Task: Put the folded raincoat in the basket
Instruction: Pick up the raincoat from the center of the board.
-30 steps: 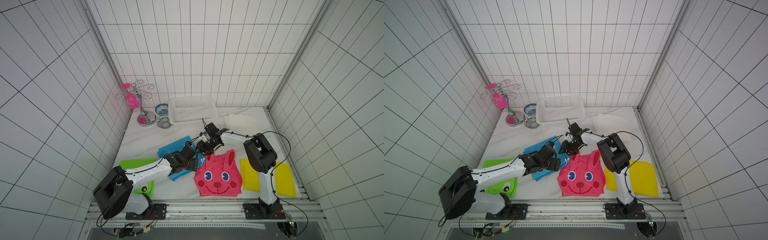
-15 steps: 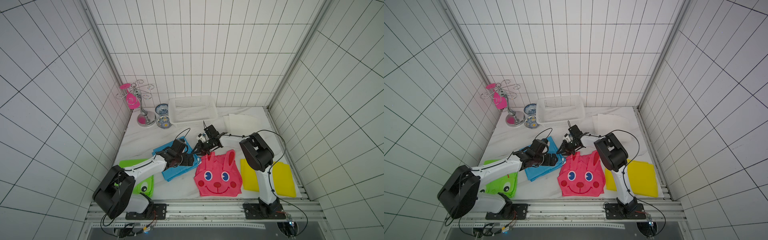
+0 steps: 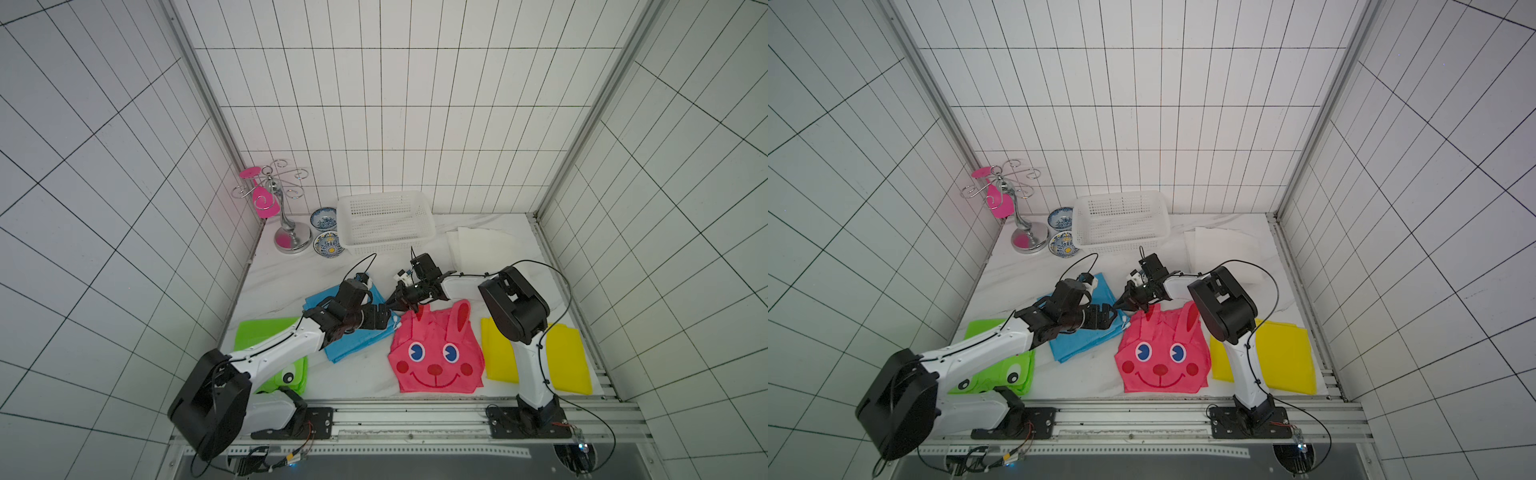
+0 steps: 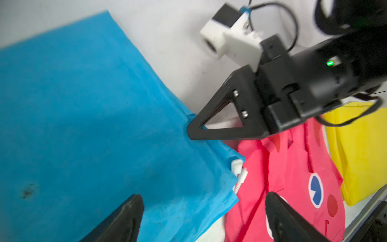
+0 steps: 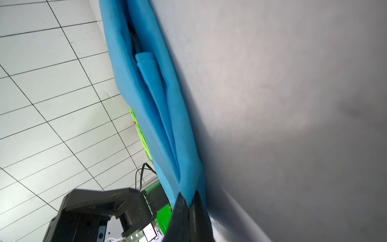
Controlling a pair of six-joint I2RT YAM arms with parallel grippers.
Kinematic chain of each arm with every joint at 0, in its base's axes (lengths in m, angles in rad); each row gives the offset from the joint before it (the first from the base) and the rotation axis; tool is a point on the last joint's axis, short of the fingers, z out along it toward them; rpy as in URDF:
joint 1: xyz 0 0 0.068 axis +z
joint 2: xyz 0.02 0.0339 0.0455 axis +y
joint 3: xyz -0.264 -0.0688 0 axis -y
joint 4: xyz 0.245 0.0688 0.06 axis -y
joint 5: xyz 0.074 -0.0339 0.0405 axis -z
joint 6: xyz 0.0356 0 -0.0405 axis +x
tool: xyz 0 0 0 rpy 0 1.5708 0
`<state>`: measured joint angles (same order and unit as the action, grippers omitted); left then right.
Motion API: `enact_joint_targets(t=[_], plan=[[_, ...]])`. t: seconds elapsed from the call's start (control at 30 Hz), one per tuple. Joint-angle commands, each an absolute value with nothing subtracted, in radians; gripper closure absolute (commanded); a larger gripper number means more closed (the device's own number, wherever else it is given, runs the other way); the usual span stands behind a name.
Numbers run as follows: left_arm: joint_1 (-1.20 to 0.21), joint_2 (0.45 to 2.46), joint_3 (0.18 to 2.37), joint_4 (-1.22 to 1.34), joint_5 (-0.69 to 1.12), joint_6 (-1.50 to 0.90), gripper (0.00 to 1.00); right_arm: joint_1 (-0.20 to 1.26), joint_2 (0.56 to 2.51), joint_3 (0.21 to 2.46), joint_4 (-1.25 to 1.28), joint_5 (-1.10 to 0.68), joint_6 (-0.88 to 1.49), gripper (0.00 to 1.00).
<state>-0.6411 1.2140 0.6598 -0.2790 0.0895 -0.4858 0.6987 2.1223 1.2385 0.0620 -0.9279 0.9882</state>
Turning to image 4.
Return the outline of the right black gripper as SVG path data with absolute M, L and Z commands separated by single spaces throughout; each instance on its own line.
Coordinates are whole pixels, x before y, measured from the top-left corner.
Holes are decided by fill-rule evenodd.
M 373 93 L 387 79 L 386 27 L 330 38 L 292 56 L 278 36 L 263 40 L 261 46 L 256 86 L 267 135 L 310 118 L 332 127 L 321 115 L 340 107 L 348 97 L 373 102 L 364 116 L 384 102 Z

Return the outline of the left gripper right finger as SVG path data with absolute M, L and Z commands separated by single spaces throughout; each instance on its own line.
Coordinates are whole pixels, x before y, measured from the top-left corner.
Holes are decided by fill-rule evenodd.
M 275 242 L 327 242 L 328 239 L 285 200 L 269 192 L 265 200 L 269 227 Z

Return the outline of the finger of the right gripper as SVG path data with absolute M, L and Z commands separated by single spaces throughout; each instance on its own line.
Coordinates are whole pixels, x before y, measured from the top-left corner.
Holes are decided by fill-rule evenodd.
M 187 126 L 192 140 L 259 140 L 270 135 L 249 66 L 230 74 Z

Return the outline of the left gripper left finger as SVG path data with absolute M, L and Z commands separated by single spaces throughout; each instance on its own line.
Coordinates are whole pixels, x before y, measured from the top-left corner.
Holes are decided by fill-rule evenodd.
M 81 241 L 136 242 L 144 210 L 142 196 L 133 194 Z

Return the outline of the pink bunny raincoat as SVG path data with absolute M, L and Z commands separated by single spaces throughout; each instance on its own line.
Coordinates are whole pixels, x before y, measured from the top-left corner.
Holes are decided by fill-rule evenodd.
M 237 204 L 225 222 L 227 242 L 271 242 L 265 200 L 269 192 L 282 197 L 332 242 L 345 233 L 343 179 L 329 156 L 322 126 L 315 119 L 263 140 L 243 140 L 248 175 Z

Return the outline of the blue raincoat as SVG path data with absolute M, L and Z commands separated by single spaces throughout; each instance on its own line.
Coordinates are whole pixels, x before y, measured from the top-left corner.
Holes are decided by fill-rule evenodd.
M 220 141 L 108 12 L 1 49 L 1 241 L 78 242 L 133 194 L 140 242 L 193 242 L 237 202 Z

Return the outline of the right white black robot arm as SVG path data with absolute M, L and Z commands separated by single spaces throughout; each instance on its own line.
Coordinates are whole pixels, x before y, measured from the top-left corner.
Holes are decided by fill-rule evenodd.
M 261 39 L 250 14 L 259 5 L 237 10 L 224 4 L 201 30 L 218 57 L 240 68 L 231 73 L 187 126 L 192 140 L 261 140 L 322 115 L 354 97 L 373 101 L 387 80 L 386 1 L 334 1 L 330 15 L 317 1 L 314 21 L 329 39 L 291 56 L 277 35 Z

